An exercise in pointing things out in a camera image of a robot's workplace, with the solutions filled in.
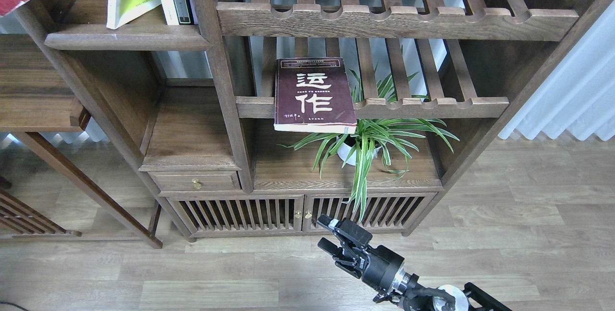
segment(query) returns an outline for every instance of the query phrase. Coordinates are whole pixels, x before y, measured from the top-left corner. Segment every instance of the wooden floor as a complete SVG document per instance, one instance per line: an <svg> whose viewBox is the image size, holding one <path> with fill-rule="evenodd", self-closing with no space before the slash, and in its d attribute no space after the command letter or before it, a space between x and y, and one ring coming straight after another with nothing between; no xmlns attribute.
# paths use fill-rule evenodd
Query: wooden floor
<svg viewBox="0 0 615 311"><path fill-rule="evenodd" d="M109 144L60 149L135 215L151 198ZM615 142L496 141L409 237L375 235L427 286L474 282L516 311L615 311ZM14 144L11 192L67 229L117 224ZM320 236L187 243L0 242L0 300L31 311L395 310L336 268ZM0 311L13 308L0 305Z"/></svg>

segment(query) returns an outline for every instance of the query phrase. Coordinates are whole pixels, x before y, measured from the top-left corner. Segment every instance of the wooden cabinet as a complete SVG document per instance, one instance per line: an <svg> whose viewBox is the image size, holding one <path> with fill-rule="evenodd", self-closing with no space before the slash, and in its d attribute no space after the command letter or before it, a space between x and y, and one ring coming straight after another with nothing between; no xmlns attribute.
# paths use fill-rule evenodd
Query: wooden cabinet
<svg viewBox="0 0 615 311"><path fill-rule="evenodd" d="M612 1L463 0L461 8L444 0L194 0L197 26L167 26L158 8L113 31L104 26L106 0L33 0L17 16L186 237L310 233L317 213L345 214L351 168L331 158L319 179L316 147L280 147L301 135L274 132L271 118L275 58L308 55L319 43L321 56L338 56L346 38L366 98L355 105L358 117L442 118L461 139L455 153L418 141L399 180L372 168L362 225L409 234ZM263 40L258 74L250 36ZM277 49L282 37L294 38L294 52ZM377 96L369 38L386 46L395 103ZM414 70L401 38L413 39L430 100L411 96L406 73ZM446 48L440 67L430 39ZM158 72L152 50L205 50L213 78L178 86Z"/></svg>
<svg viewBox="0 0 615 311"><path fill-rule="evenodd" d="M437 193L369 195L367 212L359 225L371 232L404 232ZM277 195L237 197L219 195L169 196L174 210L194 238L211 236L318 234L320 214L358 220L348 195Z"/></svg>

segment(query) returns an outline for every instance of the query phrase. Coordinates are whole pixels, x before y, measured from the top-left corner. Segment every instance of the spider plant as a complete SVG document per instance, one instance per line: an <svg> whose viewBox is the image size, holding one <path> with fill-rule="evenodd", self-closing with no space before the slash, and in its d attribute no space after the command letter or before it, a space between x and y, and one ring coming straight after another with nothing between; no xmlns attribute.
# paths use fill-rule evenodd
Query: spider plant
<svg viewBox="0 0 615 311"><path fill-rule="evenodd" d="M363 89L360 77L354 70L351 70L351 73L358 82L358 86L352 90L352 100L355 102L363 101ZM415 75L417 75L417 73L408 76L408 81L412 80ZM379 97L385 98L387 101L391 102L397 101L397 94L391 74L384 79L379 79L376 85ZM413 97L429 98L421 95L413 95ZM425 138L426 136L422 132L432 132L441 138L444 143L446 143L446 146L453 151L453 147L448 139L452 138L454 140L459 140L459 138L446 129L437 127L435 124L446 126L440 119L359 119L354 134L312 133L292 145L281 146L297 150L307 144L320 142L320 147L314 158L312 170L316 170L316 168L319 167L319 175L322 177L323 167L329 157L338 152L338 149L340 149L347 138L354 138L356 142L343 162L342 167L346 165L348 159L355 153L356 165L354 180L348 202L354 201L354 208L352 211L356 212L359 210L358 220L362 221L367 207L367 173L371 168L376 149L382 149L381 159L385 167L391 166L390 149L396 149L402 153L406 161L406 169L401 171L388 170L390 173L399 174L399 176L392 178L392 180L400 179L409 171L409 160L412 158L409 150L411 151L414 149L415 151L419 151L418 147L412 144L408 138Z"/></svg>

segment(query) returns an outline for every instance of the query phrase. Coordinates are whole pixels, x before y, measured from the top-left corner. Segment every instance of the drawer knob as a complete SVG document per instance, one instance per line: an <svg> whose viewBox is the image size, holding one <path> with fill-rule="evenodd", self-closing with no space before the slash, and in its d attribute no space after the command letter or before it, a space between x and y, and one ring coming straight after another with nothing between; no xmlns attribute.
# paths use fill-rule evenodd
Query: drawer knob
<svg viewBox="0 0 615 311"><path fill-rule="evenodd" d="M197 190L200 190L203 187L203 184L198 181L198 179L193 179L193 186Z"/></svg>

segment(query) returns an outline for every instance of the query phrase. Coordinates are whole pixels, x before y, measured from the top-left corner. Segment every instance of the slatted cabinet door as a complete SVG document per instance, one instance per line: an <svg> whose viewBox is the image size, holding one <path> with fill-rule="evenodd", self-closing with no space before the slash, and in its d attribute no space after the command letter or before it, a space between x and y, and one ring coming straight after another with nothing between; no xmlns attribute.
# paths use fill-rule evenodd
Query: slatted cabinet door
<svg viewBox="0 0 615 311"><path fill-rule="evenodd" d="M303 196L220 196L174 199L193 238L294 233L301 230Z"/></svg>
<svg viewBox="0 0 615 311"><path fill-rule="evenodd" d="M370 232L402 232L409 228L435 195L435 192L367 195L365 216L358 224ZM348 199L348 195L306 195L303 232L325 231L316 224L321 214L338 220L349 217L358 221L358 211L352 212L354 204L345 203Z"/></svg>

